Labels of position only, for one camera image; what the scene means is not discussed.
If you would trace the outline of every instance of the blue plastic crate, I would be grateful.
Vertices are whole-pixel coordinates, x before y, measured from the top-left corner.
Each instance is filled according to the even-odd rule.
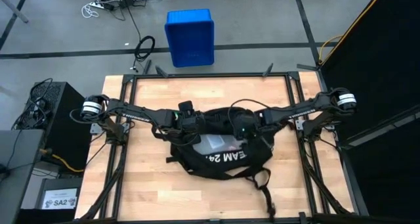
[[[209,9],[168,12],[165,32],[175,67],[214,63],[215,24]]]

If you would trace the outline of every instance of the gray floor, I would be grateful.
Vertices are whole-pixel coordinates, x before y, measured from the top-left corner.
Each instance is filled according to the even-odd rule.
[[[127,10],[124,22],[102,10],[97,10],[98,18],[83,18],[81,8],[91,1],[26,0],[22,12],[30,22],[16,20],[0,55],[133,49],[138,36]],[[369,1],[302,0],[315,41],[343,34]],[[211,10],[216,45],[308,42],[295,0],[151,0],[146,7],[131,10],[142,35],[154,36],[156,47],[167,47],[167,12],[201,8]],[[0,3],[0,32],[11,16]],[[330,50],[324,51],[324,57]],[[181,69],[173,67],[169,53],[154,53],[150,58],[169,73],[262,72],[272,62],[273,71],[284,72],[297,70],[298,63],[314,65],[309,48],[216,51],[214,65]],[[81,94],[90,95],[101,92],[105,76],[133,73],[129,70],[132,62],[133,55],[0,60],[0,129],[10,129],[35,81],[49,77],[68,81]],[[39,181],[33,177],[30,189],[34,192],[33,183]]]

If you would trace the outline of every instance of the robotic arm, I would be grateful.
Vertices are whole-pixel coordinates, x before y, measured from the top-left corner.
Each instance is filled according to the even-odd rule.
[[[114,123],[110,116],[119,115],[150,123],[153,125],[152,133],[156,138],[176,145],[200,143],[200,136],[197,135],[206,133],[208,118],[203,112],[194,111],[191,101],[180,103],[179,109],[151,110],[117,99],[109,99],[105,95],[93,95],[86,98],[80,116],[84,122],[98,123],[107,132],[107,139],[118,143],[123,143],[125,140],[124,128]],[[314,99],[308,99],[294,106],[266,107],[239,115],[231,115],[228,112],[228,117],[233,135],[237,140],[242,140],[261,137],[265,133],[277,133],[289,123],[290,119],[322,111],[323,113],[315,120],[297,123],[297,129],[302,130],[305,137],[313,139],[320,134],[324,126],[339,121],[343,116],[352,115],[355,109],[354,95],[347,89],[337,88],[328,93],[318,93]]]

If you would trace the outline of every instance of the wooden tabletop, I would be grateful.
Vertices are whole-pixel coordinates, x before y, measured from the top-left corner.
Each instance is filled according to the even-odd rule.
[[[320,91],[316,74],[301,72],[300,76],[305,98],[314,97]],[[118,99],[121,80],[122,76],[107,76],[103,93]],[[135,104],[151,109],[178,110],[178,103],[191,100],[194,109],[206,111],[230,106],[243,98],[255,99],[269,106],[289,105],[283,77],[140,79],[136,86]],[[261,109],[252,102],[241,102],[237,106]],[[170,156],[170,144],[154,138],[150,128],[150,124],[136,122],[130,132],[118,220],[268,217],[264,195],[251,182],[245,179],[216,181],[194,177],[178,163],[167,164],[165,159]],[[332,134],[326,131],[322,133],[322,138],[334,142]],[[92,143],[89,157],[103,145],[104,139]],[[316,148],[326,186],[344,208],[352,211],[337,151],[323,142],[316,142]],[[87,167],[75,217],[81,217],[102,190],[109,152],[110,147],[106,146]],[[276,204],[276,217],[297,217],[299,212],[310,215],[294,131],[285,128],[276,134],[273,154],[265,167],[272,171],[268,188]],[[314,190],[321,209],[318,189]],[[108,216],[112,201],[113,198],[110,198]]]

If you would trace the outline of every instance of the black wall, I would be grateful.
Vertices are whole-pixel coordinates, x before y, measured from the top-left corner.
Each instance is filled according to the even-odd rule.
[[[370,215],[419,219],[419,132],[417,119],[347,152]]]
[[[358,113],[341,141],[420,104],[419,0],[377,0],[322,66],[328,88],[346,87]]]

